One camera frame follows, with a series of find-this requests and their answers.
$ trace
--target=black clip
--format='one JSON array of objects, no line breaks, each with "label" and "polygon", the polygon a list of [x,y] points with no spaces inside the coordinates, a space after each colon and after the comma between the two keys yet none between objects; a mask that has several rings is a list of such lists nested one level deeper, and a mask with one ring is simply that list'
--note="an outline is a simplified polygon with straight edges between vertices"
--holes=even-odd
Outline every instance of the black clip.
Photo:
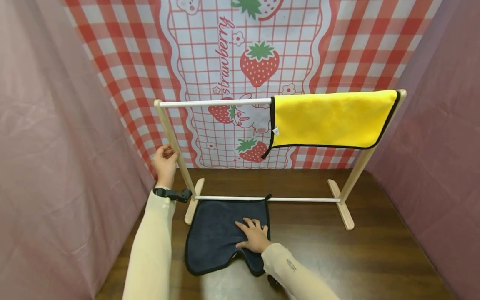
[{"label": "black clip", "polygon": [[153,193],[160,197],[168,197],[171,200],[180,201],[182,203],[187,203],[188,199],[192,196],[192,192],[189,189],[184,189],[179,195],[176,191],[165,190],[162,188],[154,188]]}]

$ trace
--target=red checkered backdrop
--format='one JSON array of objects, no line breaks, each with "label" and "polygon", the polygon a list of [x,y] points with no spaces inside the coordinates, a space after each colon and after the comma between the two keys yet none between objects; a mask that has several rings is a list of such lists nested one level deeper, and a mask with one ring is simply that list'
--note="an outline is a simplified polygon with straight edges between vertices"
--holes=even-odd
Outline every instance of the red checkered backdrop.
[{"label": "red checkered backdrop", "polygon": [[[138,154],[166,143],[164,101],[394,88],[442,0],[63,0]],[[348,168],[356,150],[291,147],[262,160],[269,107],[169,109],[190,168]]]}]

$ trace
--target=wooden post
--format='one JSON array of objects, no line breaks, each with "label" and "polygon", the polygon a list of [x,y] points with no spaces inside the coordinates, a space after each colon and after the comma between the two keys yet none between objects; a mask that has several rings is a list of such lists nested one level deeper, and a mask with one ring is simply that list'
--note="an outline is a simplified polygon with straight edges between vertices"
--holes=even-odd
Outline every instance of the wooden post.
[{"label": "wooden post", "polygon": [[[406,90],[398,90],[398,92],[400,93],[400,99],[398,101],[397,106],[395,107],[391,120],[393,120],[396,113],[398,112],[398,108],[402,105],[403,101],[405,100],[405,97],[407,96]],[[347,230],[352,230],[355,227],[355,223],[353,222],[353,218],[346,204],[347,198],[350,195],[350,192],[355,186],[355,183],[357,182],[358,178],[362,174],[363,170],[365,169],[365,166],[370,160],[370,157],[372,157],[372,154],[374,153],[376,148],[377,147],[373,147],[371,149],[362,150],[362,152],[360,153],[359,159],[357,160],[357,163],[353,167],[350,173],[350,176],[347,179],[347,182],[345,182],[345,185],[342,191],[340,191],[337,183],[334,180],[331,180],[331,179],[328,180],[328,186],[330,187],[330,190],[332,191],[333,196],[335,198],[340,198],[340,202],[337,203],[336,205],[338,207],[338,211],[340,212],[340,216],[342,217],[343,224],[345,225],[345,228]]]},{"label": "wooden post", "polygon": [[183,180],[185,181],[185,184],[187,185],[187,189],[189,189],[192,192],[192,197],[190,198],[190,203],[188,205],[187,213],[185,215],[185,223],[190,225],[192,223],[193,215],[195,214],[195,210],[198,204],[197,195],[199,195],[202,192],[202,187],[204,185],[205,179],[203,178],[199,179],[197,181],[196,186],[193,185],[192,178],[190,177],[190,173],[188,172],[188,169],[187,169],[187,164],[185,163],[185,160],[183,159],[183,156],[181,154],[179,142],[175,135],[175,131],[173,130],[170,119],[168,118],[167,110],[160,106],[161,102],[162,101],[159,99],[155,100],[154,105],[155,105],[156,112],[160,117],[160,122],[162,123],[163,131],[167,136],[170,146],[172,147],[173,151],[178,152],[179,154],[179,158],[177,162],[180,168],[180,172],[182,174]]}]

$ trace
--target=dark towel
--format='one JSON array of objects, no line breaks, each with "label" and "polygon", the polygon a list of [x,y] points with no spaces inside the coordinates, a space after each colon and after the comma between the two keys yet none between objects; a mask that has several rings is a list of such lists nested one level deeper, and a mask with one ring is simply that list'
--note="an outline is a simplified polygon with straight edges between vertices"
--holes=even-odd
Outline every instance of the dark towel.
[{"label": "dark towel", "polygon": [[196,209],[185,245],[185,264],[193,275],[203,275],[227,267],[236,253],[240,254],[254,276],[264,271],[264,262],[258,253],[247,249],[237,249],[235,245],[247,240],[245,234],[235,225],[243,222],[243,217],[257,219],[262,226],[268,226],[270,240],[270,220],[267,200],[257,201],[201,201]]}]

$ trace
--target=beige long sleeve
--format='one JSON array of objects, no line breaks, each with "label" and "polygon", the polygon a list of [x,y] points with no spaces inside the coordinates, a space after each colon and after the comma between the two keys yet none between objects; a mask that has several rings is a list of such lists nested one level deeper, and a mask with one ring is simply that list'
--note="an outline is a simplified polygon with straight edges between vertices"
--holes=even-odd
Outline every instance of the beige long sleeve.
[{"label": "beige long sleeve", "polygon": [[172,257],[172,218],[176,201],[148,196],[145,214],[133,241],[124,300],[166,300]]},{"label": "beige long sleeve", "polygon": [[265,272],[297,300],[339,300],[319,276],[300,264],[284,246],[271,244],[262,258]]}]

